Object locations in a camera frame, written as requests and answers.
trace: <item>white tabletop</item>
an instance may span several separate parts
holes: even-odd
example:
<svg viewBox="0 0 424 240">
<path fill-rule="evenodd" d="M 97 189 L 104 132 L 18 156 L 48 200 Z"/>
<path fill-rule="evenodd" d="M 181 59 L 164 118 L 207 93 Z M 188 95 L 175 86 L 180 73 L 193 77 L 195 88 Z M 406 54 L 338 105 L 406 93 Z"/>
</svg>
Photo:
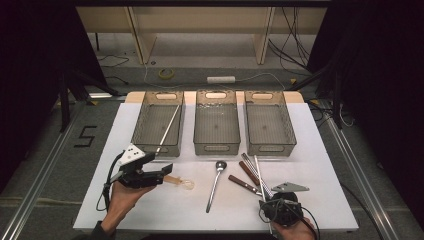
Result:
<svg viewBox="0 0 424 240">
<path fill-rule="evenodd" d="M 113 159 L 130 144 L 140 107 L 137 103 L 121 104 L 75 221 L 75 229 L 89 231 L 104 218 L 106 213 L 97 211 L 96 204 Z M 240 155 L 247 152 L 243 141 L 246 139 L 243 107 L 243 103 L 238 104 L 242 139 L 239 154 L 211 157 L 194 153 L 195 105 L 186 104 L 180 157 L 155 160 L 144 165 L 143 170 L 160 170 L 172 162 L 174 167 L 170 175 L 193 180 L 194 189 L 186 190 L 169 183 L 159 185 L 139 200 L 118 228 L 150 233 L 268 232 L 268 224 L 258 216 L 261 197 L 228 180 L 231 174 L 254 185 L 238 165 L 242 160 Z M 321 230 L 358 229 L 307 104 L 289 103 L 288 110 L 297 145 L 290 157 L 259 157 L 262 178 L 270 188 L 284 182 L 309 187 L 310 191 L 298 192 L 297 196 L 302 207 L 314 215 Z M 225 160 L 228 166 L 219 178 L 211 210 L 206 213 L 217 160 Z"/>
</svg>

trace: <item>metal rail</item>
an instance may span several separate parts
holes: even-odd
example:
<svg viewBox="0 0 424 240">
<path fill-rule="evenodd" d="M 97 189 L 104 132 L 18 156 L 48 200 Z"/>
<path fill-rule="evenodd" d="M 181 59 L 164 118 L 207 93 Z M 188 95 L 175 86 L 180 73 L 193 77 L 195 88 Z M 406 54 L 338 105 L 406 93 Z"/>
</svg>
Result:
<svg viewBox="0 0 424 240">
<path fill-rule="evenodd" d="M 65 143 L 69 137 L 69 133 L 72 131 L 73 125 L 84 106 L 85 102 L 77 102 L 77 104 L 75 105 L 75 110 L 73 111 L 73 116 L 71 117 L 71 121 L 68 124 L 68 127 L 65 129 L 64 132 L 59 134 L 59 137 L 57 138 L 52 150 L 50 151 L 46 161 L 44 162 L 37 177 L 35 178 L 34 183 L 31 185 L 18 209 L 16 210 L 10 222 L 8 223 L 6 230 L 2 235 L 2 240 L 18 239 L 19 234 L 24 228 L 25 223 L 28 220 L 32 209 L 34 208 L 38 197 L 40 196 L 57 160 L 59 159 L 62 153 Z"/>
<path fill-rule="evenodd" d="M 350 147 L 349 141 L 346 139 L 343 130 L 340 130 L 337 127 L 333 119 L 329 119 L 327 122 L 383 238 L 386 240 L 398 240 L 399 237 L 393 227 L 393 224 L 381 204 L 380 199 L 371 186 L 367 176 L 362 170 L 361 164 Z"/>
</svg>

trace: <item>person's hand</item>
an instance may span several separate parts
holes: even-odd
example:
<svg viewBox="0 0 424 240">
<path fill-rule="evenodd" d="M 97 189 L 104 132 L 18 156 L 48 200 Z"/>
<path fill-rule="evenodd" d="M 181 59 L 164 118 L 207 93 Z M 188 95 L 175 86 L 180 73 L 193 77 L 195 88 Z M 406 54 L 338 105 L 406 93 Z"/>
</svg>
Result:
<svg viewBox="0 0 424 240">
<path fill-rule="evenodd" d="M 155 187 L 133 189 L 125 187 L 118 181 L 113 183 L 109 210 L 101 224 L 103 230 L 111 235 L 127 213 L 135 206 L 138 199 Z"/>
<path fill-rule="evenodd" d="M 314 226 L 311 223 L 311 220 L 308 218 L 303 218 L 312 228 Z M 278 223 L 271 222 L 271 225 L 277 230 L 284 238 L 284 240 L 313 240 L 314 234 L 311 230 L 302 222 L 298 221 L 297 223 L 291 225 L 290 227 L 283 227 Z"/>
</svg>

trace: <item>sleeve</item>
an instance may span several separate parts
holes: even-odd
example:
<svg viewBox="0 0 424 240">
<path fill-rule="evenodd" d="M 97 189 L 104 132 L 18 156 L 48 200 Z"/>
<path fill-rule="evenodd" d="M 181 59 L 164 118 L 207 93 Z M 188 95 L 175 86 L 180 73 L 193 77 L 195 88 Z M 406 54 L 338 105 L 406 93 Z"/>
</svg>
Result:
<svg viewBox="0 0 424 240">
<path fill-rule="evenodd" d="M 72 240 L 114 240 L 116 231 L 112 236 L 108 236 L 100 225 L 101 223 L 102 221 L 97 222 L 96 227 L 94 227 L 90 235 L 79 235 Z"/>
</svg>

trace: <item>spoon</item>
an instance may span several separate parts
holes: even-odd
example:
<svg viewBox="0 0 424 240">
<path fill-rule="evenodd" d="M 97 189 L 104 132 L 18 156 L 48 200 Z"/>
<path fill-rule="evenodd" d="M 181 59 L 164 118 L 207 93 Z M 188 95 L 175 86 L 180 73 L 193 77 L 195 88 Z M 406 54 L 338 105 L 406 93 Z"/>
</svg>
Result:
<svg viewBox="0 0 424 240">
<path fill-rule="evenodd" d="M 218 161 L 215 164 L 217 174 L 216 174 L 216 177 L 215 177 L 215 182 L 213 183 L 211 196 L 209 197 L 208 206 L 206 207 L 206 213 L 209 213 L 209 210 L 211 209 L 213 194 L 215 193 L 215 187 L 216 187 L 216 182 L 218 181 L 218 177 L 221 174 L 221 172 L 224 171 L 224 169 L 226 167 L 227 167 L 227 163 L 224 162 L 224 161 Z"/>
</svg>

